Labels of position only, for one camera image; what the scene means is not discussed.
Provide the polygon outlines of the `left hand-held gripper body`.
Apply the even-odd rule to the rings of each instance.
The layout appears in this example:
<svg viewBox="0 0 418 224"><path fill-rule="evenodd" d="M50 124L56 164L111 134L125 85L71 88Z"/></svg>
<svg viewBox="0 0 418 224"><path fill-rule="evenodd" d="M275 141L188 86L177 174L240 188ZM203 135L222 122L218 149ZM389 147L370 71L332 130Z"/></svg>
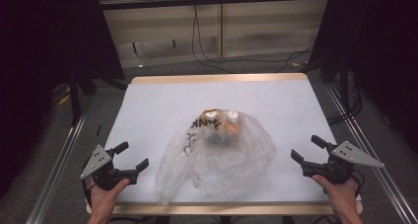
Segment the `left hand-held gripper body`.
<svg viewBox="0 0 418 224"><path fill-rule="evenodd" d="M101 145L95 148L81 172L82 181L86 177L91 177L97 186L105 190L113 189L118 184L116 176L120 170L114 167L112 163L114 156L109 156L108 150Z"/></svg>

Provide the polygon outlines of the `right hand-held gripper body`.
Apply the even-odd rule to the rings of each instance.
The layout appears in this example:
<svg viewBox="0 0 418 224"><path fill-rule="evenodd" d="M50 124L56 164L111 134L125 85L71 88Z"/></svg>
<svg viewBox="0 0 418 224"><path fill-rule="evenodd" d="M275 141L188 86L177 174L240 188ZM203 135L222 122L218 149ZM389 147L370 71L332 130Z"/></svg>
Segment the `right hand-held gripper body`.
<svg viewBox="0 0 418 224"><path fill-rule="evenodd" d="M305 177L321 175L330 183L340 185L346 183L355 172L354 165L383 168L384 163L368 155L348 141L335 145L336 148L328 153L326 163L313 163L312 167L301 167Z"/></svg>

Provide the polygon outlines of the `white-capped orange bottle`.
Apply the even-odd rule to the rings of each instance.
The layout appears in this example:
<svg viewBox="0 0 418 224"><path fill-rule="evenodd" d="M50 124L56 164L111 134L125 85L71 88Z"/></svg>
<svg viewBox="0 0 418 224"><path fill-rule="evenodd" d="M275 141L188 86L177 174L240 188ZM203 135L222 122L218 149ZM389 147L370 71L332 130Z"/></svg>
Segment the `white-capped orange bottle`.
<svg viewBox="0 0 418 224"><path fill-rule="evenodd" d="M228 111L224 129L231 136L238 135L243 129L243 116L237 111Z"/></svg>

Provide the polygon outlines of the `clear plastic bag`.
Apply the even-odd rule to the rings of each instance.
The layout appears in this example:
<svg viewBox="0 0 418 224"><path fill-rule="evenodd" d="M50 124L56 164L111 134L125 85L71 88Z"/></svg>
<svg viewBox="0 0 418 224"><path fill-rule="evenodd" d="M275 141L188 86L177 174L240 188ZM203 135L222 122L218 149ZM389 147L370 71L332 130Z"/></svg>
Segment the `clear plastic bag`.
<svg viewBox="0 0 418 224"><path fill-rule="evenodd" d="M199 116L167 144L156 174L159 202L169 204L187 178L207 195L240 189L257 179L270 166L276 145L262 124L243 116L243 129L229 135L224 124L228 111L221 110L217 130L198 125Z"/></svg>

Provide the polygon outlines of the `white-capped yellow bottle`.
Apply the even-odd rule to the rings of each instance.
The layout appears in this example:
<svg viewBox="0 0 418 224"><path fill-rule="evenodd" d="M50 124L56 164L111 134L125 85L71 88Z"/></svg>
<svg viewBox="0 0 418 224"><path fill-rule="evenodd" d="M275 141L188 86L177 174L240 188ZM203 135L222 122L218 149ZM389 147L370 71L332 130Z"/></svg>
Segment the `white-capped yellow bottle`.
<svg viewBox="0 0 418 224"><path fill-rule="evenodd" d="M198 125L212 127L217 130L221 125L221 114L221 111L218 109L205 110L198 119Z"/></svg>

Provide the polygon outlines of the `person's right hand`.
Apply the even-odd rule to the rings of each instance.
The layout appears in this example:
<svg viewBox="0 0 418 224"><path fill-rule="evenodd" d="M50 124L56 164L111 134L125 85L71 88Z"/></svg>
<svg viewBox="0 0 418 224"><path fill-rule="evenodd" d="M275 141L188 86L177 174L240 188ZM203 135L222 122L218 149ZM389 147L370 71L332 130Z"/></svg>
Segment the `person's right hand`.
<svg viewBox="0 0 418 224"><path fill-rule="evenodd" d="M349 180L342 185L334 185L320 175L314 175L312 179L327 193L335 215L343 212L357 212L356 183L353 180Z"/></svg>

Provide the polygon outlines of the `person's left hand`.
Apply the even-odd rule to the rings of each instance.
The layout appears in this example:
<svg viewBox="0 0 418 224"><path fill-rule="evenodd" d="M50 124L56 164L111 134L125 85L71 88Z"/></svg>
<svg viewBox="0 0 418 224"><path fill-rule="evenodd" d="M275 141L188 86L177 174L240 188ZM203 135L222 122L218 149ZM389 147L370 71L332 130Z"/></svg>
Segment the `person's left hand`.
<svg viewBox="0 0 418 224"><path fill-rule="evenodd" d="M118 195L129 185L128 180L120 181L113 189L104 190L92 183L91 191L91 216L110 216L115 207Z"/></svg>

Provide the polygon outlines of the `white table mat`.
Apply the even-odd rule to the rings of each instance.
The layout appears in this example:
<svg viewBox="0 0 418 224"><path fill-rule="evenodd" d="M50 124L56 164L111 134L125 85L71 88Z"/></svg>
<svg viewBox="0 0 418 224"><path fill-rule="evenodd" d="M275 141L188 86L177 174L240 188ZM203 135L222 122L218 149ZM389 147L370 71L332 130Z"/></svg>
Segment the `white table mat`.
<svg viewBox="0 0 418 224"><path fill-rule="evenodd" d="M335 140L308 80L265 82L208 82L132 84L112 127L107 146L128 142L113 159L116 168L132 169L143 160L148 168L134 186L118 197L121 202L155 203L155 179L169 141L192 125L206 109L237 110L255 117L276 145L272 164L247 186L213 196L186 179L174 203L319 202L322 188L303 176L291 153L323 163L328 154L312 143L314 135Z"/></svg>

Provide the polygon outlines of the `black metal stand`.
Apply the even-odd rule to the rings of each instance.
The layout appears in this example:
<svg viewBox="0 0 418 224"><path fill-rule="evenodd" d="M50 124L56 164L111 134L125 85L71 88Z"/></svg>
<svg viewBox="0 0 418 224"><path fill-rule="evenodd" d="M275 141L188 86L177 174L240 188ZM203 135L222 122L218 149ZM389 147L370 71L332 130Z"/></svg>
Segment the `black metal stand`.
<svg viewBox="0 0 418 224"><path fill-rule="evenodd" d="M337 93L343 112L341 114L335 112L329 116L327 118L329 124L342 122L360 112L363 106L361 94L357 81L350 82L348 59L344 53L330 54L320 69L320 76L325 83L331 83L336 77L339 77Z"/></svg>
<svg viewBox="0 0 418 224"><path fill-rule="evenodd" d="M97 90L92 76L93 71L89 68L72 68L70 71L68 82L72 108L72 126L76 125L82 114L79 90L82 90L85 95L93 95Z"/></svg>

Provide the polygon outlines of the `black curtain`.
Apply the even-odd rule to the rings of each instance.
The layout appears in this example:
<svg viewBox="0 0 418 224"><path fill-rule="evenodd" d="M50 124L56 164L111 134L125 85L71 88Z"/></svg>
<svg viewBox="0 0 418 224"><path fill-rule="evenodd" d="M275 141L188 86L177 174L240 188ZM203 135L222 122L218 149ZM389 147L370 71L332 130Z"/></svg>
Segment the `black curtain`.
<svg viewBox="0 0 418 224"><path fill-rule="evenodd" d="M350 67L418 153L418 0L327 0L310 62Z"/></svg>
<svg viewBox="0 0 418 224"><path fill-rule="evenodd" d="M124 73L99 0L0 0L0 199L33 153L53 89Z"/></svg>

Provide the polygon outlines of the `black horizontal bar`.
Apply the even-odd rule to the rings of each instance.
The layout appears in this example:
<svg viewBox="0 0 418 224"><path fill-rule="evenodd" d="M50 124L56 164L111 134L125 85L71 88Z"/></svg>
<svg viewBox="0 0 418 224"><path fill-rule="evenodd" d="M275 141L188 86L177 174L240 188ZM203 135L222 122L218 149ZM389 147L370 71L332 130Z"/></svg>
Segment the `black horizontal bar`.
<svg viewBox="0 0 418 224"><path fill-rule="evenodd" d="M125 9L145 9L145 8L165 8L199 5L218 5L218 4L239 4L255 2L275 2L275 1L302 1L302 0L141 0L141 1L108 1L102 2L102 10L125 10Z"/></svg>

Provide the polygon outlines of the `metal floor rail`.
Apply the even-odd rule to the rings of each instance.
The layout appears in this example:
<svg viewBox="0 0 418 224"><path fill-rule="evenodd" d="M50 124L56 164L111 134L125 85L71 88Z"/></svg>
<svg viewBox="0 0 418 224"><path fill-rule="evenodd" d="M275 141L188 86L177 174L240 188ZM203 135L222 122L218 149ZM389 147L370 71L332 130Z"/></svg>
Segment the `metal floor rail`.
<svg viewBox="0 0 418 224"><path fill-rule="evenodd" d="M68 136L63 144L63 147L58 155L58 158L53 166L53 169L50 172L45 185L43 186L41 194L35 202L35 206L33 207L26 221L26 224L42 224L45 214L51 203L51 200L53 199L57 191L58 185L67 166L72 150L83 128L83 125L86 120L87 111L91 107L93 98L93 96L87 97L85 105L82 108L80 117L71 127Z"/></svg>
<svg viewBox="0 0 418 224"><path fill-rule="evenodd" d="M352 115L343 106L342 99L337 89L329 83L325 84L325 87L330 95L332 101L338 109L338 113L344 117L344 122L348 126L351 134L354 136L356 144L365 151L368 155L378 159L379 156L373 148L371 142L365 135L361 126L358 124L354 115ZM392 206L396 210L403 224L418 224L418 217L411 209L408 201L406 200L403 193L400 191L394 180L386 170L386 168L372 168L375 177L379 181L385 194L390 200Z"/></svg>

